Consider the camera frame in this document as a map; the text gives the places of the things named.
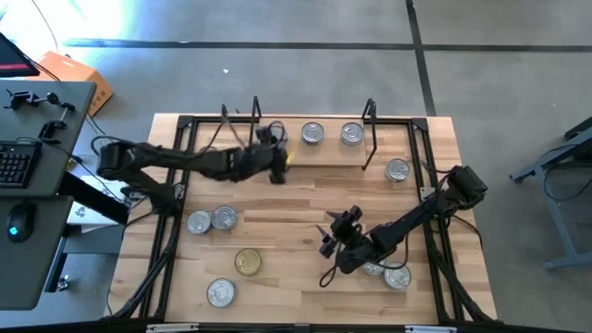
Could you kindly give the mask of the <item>blue-grey metal stand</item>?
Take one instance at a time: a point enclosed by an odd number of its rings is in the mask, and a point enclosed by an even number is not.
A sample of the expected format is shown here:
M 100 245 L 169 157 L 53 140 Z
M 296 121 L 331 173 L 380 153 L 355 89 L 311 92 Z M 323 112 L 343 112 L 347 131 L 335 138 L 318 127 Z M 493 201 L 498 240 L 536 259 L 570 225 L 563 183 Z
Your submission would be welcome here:
M 592 190 L 592 178 L 574 194 L 559 196 L 552 193 L 549 179 L 554 171 L 586 170 L 592 171 L 592 117 L 588 117 L 563 134 L 563 144 L 549 149 L 534 162 L 522 166 L 509 175 L 513 183 L 522 183 L 534 177 L 549 205 L 549 211 L 564 250 L 564 256 L 545 262 L 548 270 L 592 265 L 592 251 L 580 252 L 576 249 L 575 238 L 568 229 L 566 214 L 561 205 L 577 200 L 587 190 Z

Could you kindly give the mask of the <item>black desk leg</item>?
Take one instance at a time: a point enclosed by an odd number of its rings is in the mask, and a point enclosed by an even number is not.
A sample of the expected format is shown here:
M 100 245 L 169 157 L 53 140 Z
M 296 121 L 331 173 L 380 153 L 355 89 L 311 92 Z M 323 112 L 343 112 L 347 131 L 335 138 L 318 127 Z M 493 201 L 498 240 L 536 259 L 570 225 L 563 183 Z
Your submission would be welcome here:
M 83 204 L 101 215 L 115 221 L 119 225 L 128 222 L 128 207 L 69 172 L 65 172 L 61 180 L 59 195 L 71 196 L 75 202 Z

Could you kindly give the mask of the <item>black computer mouse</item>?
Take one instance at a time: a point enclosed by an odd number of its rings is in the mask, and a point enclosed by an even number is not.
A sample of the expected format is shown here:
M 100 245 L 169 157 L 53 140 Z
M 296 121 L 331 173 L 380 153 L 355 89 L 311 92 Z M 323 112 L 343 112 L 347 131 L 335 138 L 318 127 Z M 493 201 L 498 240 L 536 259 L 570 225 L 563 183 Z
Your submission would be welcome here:
M 6 233 L 14 243 L 26 241 L 34 230 L 36 205 L 30 202 L 21 202 L 13 206 L 6 218 Z

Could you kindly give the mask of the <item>green tuna can silver lid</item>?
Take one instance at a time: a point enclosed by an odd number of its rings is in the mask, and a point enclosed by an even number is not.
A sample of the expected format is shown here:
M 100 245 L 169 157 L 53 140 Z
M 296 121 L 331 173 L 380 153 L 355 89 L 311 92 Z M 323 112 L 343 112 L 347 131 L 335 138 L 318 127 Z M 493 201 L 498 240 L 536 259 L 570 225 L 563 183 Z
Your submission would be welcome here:
M 409 164 L 400 158 L 390 160 L 385 167 L 385 177 L 391 182 L 403 182 L 409 175 Z
M 325 137 L 325 129 L 318 122 L 307 122 L 302 126 L 302 140 L 308 145 L 318 145 Z

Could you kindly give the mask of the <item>green tuna can gold lid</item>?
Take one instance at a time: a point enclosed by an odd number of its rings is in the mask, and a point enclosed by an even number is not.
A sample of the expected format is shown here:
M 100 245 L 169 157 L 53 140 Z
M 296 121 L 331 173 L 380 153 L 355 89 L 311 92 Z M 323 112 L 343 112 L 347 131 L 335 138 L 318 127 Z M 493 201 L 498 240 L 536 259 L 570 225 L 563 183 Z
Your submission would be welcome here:
M 262 264 L 259 252 L 254 249 L 240 250 L 234 259 L 235 269 L 244 276 L 255 275 Z

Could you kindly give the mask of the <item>black desk clamp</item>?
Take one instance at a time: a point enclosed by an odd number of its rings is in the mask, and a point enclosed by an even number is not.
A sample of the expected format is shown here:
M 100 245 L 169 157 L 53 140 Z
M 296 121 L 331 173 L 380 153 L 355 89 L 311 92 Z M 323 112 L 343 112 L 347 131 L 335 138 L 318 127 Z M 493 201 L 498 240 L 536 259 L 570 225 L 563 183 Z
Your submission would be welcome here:
M 11 92 L 8 91 L 10 100 L 5 109 L 17 111 L 22 105 L 37 107 L 40 103 L 47 102 L 51 105 L 59 105 L 60 101 L 54 92 L 49 92 L 45 97 L 39 97 L 32 91 Z
M 68 127 L 65 122 L 66 116 L 70 112 L 74 112 L 76 107 L 70 103 L 62 103 L 60 105 L 63 108 L 60 119 L 47 121 L 38 134 L 38 139 L 44 143 L 49 144 L 60 144 L 61 141 L 55 137 L 58 130 L 64 130 Z

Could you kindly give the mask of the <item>orange cardboard box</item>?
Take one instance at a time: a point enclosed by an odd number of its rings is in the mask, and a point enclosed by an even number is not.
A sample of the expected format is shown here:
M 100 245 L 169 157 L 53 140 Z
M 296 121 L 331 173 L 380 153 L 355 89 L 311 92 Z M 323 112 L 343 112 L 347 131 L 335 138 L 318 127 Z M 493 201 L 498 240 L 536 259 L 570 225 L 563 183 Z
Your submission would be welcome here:
M 47 51 L 37 63 L 65 81 L 88 81 L 96 85 L 89 114 L 94 117 L 101 107 L 113 96 L 114 91 L 101 73 L 72 58 L 53 51 Z

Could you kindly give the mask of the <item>grey office desk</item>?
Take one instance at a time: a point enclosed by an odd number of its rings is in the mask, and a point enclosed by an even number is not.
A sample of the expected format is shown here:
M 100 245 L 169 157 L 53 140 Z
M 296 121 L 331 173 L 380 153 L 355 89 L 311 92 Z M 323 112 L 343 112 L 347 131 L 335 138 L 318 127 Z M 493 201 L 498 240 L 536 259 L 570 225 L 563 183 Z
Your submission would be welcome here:
M 31 92 L 39 97 L 55 93 L 60 102 L 75 107 L 66 115 L 59 144 L 41 147 L 28 185 L 23 189 L 0 188 L 0 310 L 31 310 L 42 294 L 58 243 L 74 202 L 59 188 L 88 113 L 96 85 L 87 81 L 0 80 L 0 141 L 39 141 L 38 134 L 63 109 L 41 102 L 37 106 L 9 108 L 10 95 Z M 9 213 L 18 205 L 33 209 L 32 232 L 22 242 L 9 238 Z

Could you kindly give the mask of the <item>black desk monitor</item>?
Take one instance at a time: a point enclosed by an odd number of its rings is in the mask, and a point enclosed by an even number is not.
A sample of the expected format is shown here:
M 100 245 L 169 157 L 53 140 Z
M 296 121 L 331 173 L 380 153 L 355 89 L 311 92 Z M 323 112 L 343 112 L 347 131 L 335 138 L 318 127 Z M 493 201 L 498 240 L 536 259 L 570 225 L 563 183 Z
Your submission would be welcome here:
M 40 71 L 0 32 L 0 78 L 39 76 Z

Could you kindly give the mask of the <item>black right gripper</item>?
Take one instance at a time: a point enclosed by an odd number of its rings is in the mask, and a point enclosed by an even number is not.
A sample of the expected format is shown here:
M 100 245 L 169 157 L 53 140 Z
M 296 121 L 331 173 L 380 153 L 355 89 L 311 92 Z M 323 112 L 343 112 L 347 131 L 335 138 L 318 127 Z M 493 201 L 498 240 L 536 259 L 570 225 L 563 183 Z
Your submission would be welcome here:
M 354 205 L 350 210 L 341 213 L 326 211 L 326 214 L 333 219 L 330 224 L 330 232 L 316 225 L 321 234 L 319 252 L 324 257 L 329 258 L 340 244 L 348 247 L 361 242 L 363 238 L 362 225 L 358 223 L 358 220 L 362 217 L 363 211 L 359 206 Z

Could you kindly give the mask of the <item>white box with logo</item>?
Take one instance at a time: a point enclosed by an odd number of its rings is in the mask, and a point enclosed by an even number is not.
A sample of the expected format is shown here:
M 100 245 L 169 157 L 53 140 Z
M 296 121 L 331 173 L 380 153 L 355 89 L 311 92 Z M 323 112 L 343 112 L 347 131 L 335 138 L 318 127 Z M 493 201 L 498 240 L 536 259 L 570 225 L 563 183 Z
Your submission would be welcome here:
M 82 176 L 81 180 L 87 185 L 92 186 L 100 193 L 105 194 L 110 199 L 121 202 L 126 206 L 125 216 L 128 216 L 129 205 L 126 203 L 127 199 L 121 190 L 127 186 L 123 181 L 95 179 L 92 176 Z M 111 227 L 117 225 L 117 221 L 111 217 L 102 215 L 91 207 L 75 202 L 70 209 L 68 215 L 68 225 L 73 227 L 81 227 L 81 232 L 86 233 L 99 228 Z

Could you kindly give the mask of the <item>black aluminium table frame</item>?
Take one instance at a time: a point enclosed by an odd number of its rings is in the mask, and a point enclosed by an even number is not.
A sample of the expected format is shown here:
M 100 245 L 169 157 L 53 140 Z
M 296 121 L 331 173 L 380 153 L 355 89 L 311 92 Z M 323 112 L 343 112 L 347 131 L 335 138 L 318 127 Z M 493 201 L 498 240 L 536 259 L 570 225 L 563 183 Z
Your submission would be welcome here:
M 218 182 L 191 173 L 184 210 L 232 206 L 237 225 L 204 236 L 180 232 L 172 269 L 165 319 L 168 322 L 286 323 L 328 325 L 431 325 L 438 314 L 425 233 L 415 229 L 407 245 L 394 253 L 412 274 L 407 290 L 390 289 L 381 277 L 362 271 L 337 273 L 321 287 L 332 261 L 320 254 L 319 225 L 328 230 L 326 211 L 342 212 L 354 205 L 362 223 L 373 228 L 396 220 L 419 203 L 421 190 L 436 183 L 426 169 L 460 163 L 452 122 L 447 117 L 413 119 L 404 124 L 388 117 L 376 126 L 377 150 L 367 169 L 359 167 L 294 166 L 283 185 L 261 173 L 239 183 Z M 403 182 L 385 177 L 387 163 L 400 158 L 410 166 Z M 262 264 L 253 276 L 234 266 L 243 249 L 259 252 Z M 228 307 L 207 300 L 207 288 L 217 278 L 233 282 L 236 296 Z

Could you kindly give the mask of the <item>yellowfin tuna can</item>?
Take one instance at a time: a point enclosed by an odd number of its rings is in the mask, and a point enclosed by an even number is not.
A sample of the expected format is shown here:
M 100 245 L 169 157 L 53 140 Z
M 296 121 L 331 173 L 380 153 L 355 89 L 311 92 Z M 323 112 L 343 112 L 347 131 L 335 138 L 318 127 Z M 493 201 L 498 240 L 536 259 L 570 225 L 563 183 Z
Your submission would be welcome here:
M 205 210 L 193 211 L 187 218 L 186 226 L 192 234 L 207 234 L 212 228 L 210 213 Z
M 346 145 L 359 145 L 364 139 L 364 127 L 356 122 L 347 122 L 341 128 L 340 138 Z
M 235 209 L 229 205 L 218 206 L 212 214 L 212 225 L 216 229 L 230 230 L 238 221 Z

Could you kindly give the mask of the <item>black keyboard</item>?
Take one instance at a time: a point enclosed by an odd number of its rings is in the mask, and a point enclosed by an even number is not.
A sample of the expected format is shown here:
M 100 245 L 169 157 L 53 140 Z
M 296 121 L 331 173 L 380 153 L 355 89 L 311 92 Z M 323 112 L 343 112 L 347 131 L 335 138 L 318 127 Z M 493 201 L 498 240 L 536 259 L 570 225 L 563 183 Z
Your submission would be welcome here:
M 0 188 L 26 189 L 41 149 L 40 142 L 0 141 Z

